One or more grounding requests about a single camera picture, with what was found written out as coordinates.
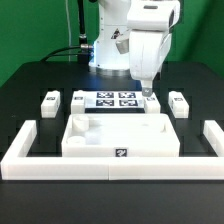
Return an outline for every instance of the white rectangular block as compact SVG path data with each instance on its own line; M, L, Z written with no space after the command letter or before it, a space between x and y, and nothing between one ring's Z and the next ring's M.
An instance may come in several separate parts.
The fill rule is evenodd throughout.
M160 113L161 106L155 93L153 93L151 97L144 97L144 109L146 114Z
M189 105L181 92L169 92L168 104L175 118L188 118Z
M219 157L224 157L224 132L214 120L207 120L204 124L204 136Z
M86 99L86 92L79 90L73 93L71 102L71 114L85 113L85 99Z
M43 118L56 117L60 103L61 99L59 91L48 92L41 104L41 116Z

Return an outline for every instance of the white base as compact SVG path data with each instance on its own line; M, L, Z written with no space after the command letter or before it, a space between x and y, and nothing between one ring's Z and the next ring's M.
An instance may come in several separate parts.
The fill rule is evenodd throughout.
M177 157L179 146L165 114L79 114L69 117L62 155Z
M26 121L1 161L2 179L224 180L223 157L28 158L36 133L36 122Z

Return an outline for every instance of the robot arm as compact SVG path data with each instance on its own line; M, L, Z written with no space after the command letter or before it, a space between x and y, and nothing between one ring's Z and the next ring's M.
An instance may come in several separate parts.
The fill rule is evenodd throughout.
M180 15L180 3L173 1L132 0L127 15L130 73L140 80L143 96L151 96L152 81L171 47L170 28Z
M179 20L178 0L98 0L100 34L94 43L90 71L130 73L140 80L143 96L171 47L170 28Z

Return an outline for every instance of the black table surface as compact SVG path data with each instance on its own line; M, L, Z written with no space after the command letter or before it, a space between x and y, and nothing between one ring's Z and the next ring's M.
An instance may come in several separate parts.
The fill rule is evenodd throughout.
M164 64L154 92L180 140L180 156L216 156L202 131L205 120L224 127L223 87L224 79L203 64ZM96 76L76 63L22 65L0 88L0 158L30 119L38 135L28 156L61 156L72 94L80 89L139 91L140 84ZM61 106L55 119L42 119L41 102L52 90L61 92ZM173 90L189 103L188 119L173 117ZM224 181L0 181L0 223L223 223L223 205Z

